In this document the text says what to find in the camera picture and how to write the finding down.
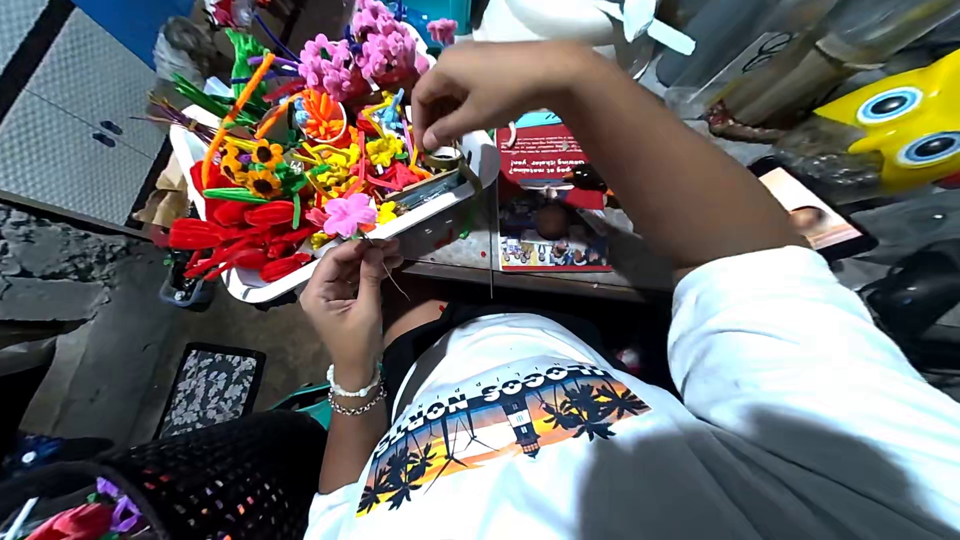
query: black basket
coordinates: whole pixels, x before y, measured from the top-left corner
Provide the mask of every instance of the black basket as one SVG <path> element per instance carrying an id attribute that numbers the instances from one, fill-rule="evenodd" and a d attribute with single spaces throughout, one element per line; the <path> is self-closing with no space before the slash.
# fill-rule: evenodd
<path id="1" fill-rule="evenodd" d="M 326 431 L 305 414 L 261 412 L 39 469 L 0 485 L 0 514 L 101 476 L 130 496 L 163 539 L 302 538 L 325 443 Z"/>

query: hand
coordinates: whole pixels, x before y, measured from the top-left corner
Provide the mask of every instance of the hand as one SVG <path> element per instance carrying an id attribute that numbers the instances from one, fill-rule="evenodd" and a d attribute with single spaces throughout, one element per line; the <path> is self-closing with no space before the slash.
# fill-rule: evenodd
<path id="1" fill-rule="evenodd" d="M 414 87 L 414 138 L 433 150 L 454 138 L 499 128 L 550 107 L 595 61 L 573 41 L 465 42 L 444 49 Z"/>
<path id="2" fill-rule="evenodd" d="M 320 259 L 300 294 L 300 306 L 333 358 L 337 383 L 348 391 L 370 383 L 383 353 L 380 281 L 387 277 L 384 264 L 393 269 L 403 262 L 399 249 L 396 239 L 339 245 Z"/>

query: concrete floor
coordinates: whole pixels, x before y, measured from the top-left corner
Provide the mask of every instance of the concrete floor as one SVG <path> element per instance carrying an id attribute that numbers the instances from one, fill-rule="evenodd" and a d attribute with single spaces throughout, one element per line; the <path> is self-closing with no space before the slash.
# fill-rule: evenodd
<path id="1" fill-rule="evenodd" d="M 166 340 L 165 357 L 157 364 L 152 384 L 140 403 L 132 441 L 142 442 L 153 436 L 180 366 L 180 355 L 191 342 L 253 349 L 267 356 L 255 410 L 269 408 L 306 383 L 324 382 L 330 362 L 300 305 L 260 311 L 219 286 L 207 311 L 178 310 Z"/>
<path id="2" fill-rule="evenodd" d="M 260 311 L 220 284 L 198 313 L 157 291 L 164 252 L 140 244 L 117 268 L 109 302 L 57 341 L 53 365 L 21 422 L 24 430 L 97 436 L 131 446 L 153 438 L 187 343 L 253 349 L 267 357 L 254 401 L 269 408 L 301 385 L 323 382 L 329 360 L 297 304 Z"/>

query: white tray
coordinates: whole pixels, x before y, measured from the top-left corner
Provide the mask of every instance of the white tray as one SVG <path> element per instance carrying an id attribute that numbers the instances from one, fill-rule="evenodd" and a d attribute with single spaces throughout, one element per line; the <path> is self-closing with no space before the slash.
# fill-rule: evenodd
<path id="1" fill-rule="evenodd" d="M 190 106 L 183 112 L 187 116 L 208 126 L 216 127 L 219 125 L 219 118 L 199 106 Z M 187 132 L 180 126 L 170 128 L 170 142 L 173 145 L 174 155 L 180 163 L 183 174 L 187 175 L 189 179 L 190 168 L 193 167 L 195 162 L 204 159 L 206 144 L 199 140 L 196 135 Z M 490 137 L 485 132 L 479 131 L 464 135 L 461 148 L 465 156 L 471 155 L 469 162 L 470 170 L 480 178 L 480 183 L 483 187 L 486 188 L 492 184 L 496 179 L 497 172 L 500 170 L 500 153 L 497 151 Z M 200 214 L 200 217 L 206 219 L 204 198 L 194 188 L 193 182 L 187 182 L 186 184 L 187 196 L 190 202 L 197 207 L 197 212 Z M 420 207 L 408 211 L 389 223 L 377 226 L 368 236 L 370 238 L 393 237 L 434 214 L 472 197 L 473 194 L 474 188 L 472 184 L 467 183 L 461 185 Z M 309 241 L 304 242 L 303 245 L 300 246 L 300 251 L 311 253 L 316 256 L 317 259 L 275 282 L 266 283 L 260 279 L 255 270 L 244 268 L 231 268 L 222 274 L 222 278 L 227 285 L 227 290 L 235 298 L 251 304 L 269 302 L 309 280 L 313 274 L 313 269 L 317 266 L 317 263 L 326 250 L 340 243 L 342 243 L 342 240 L 338 238 L 328 242 L 321 249 L 315 251 L 310 248 Z"/>

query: graphic print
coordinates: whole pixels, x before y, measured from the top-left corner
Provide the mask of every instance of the graphic print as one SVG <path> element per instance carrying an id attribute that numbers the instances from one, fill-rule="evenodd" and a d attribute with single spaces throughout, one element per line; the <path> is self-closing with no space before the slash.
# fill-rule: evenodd
<path id="1" fill-rule="evenodd" d="M 607 371 L 559 362 L 524 377 L 472 380 L 432 405 L 420 399 L 373 450 L 358 517 L 381 505 L 396 510 L 441 477 L 496 459 L 536 459 L 541 448 L 571 438 L 608 439 L 613 424 L 651 410 Z"/>

